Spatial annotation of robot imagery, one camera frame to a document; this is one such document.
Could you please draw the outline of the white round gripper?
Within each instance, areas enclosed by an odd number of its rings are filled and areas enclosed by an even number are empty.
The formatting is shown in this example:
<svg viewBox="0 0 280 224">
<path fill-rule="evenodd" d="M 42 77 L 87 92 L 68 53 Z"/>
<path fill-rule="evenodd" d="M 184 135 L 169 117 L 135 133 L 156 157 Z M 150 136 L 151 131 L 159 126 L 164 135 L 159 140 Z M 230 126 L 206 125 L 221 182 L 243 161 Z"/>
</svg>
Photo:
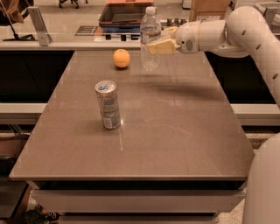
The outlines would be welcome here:
<svg viewBox="0 0 280 224">
<path fill-rule="evenodd" d="M 164 40 L 147 45 L 151 54 L 174 54 L 178 49 L 181 53 L 192 54 L 199 51 L 200 22 L 190 22 L 167 27 L 161 31 Z"/>
</svg>

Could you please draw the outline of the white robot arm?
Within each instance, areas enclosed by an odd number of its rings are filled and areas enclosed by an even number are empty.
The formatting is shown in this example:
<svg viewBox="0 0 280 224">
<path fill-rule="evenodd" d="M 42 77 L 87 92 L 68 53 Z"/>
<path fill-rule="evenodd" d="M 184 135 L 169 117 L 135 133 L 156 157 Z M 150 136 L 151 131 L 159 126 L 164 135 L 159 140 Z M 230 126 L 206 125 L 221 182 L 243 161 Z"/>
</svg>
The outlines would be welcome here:
<svg viewBox="0 0 280 224">
<path fill-rule="evenodd" d="M 152 54 L 211 52 L 224 57 L 251 56 L 280 107 L 280 41 L 260 11 L 242 6 L 226 20 L 189 22 L 168 28 L 146 46 Z M 280 224 L 280 134 L 266 140 L 248 173 L 242 224 Z"/>
</svg>

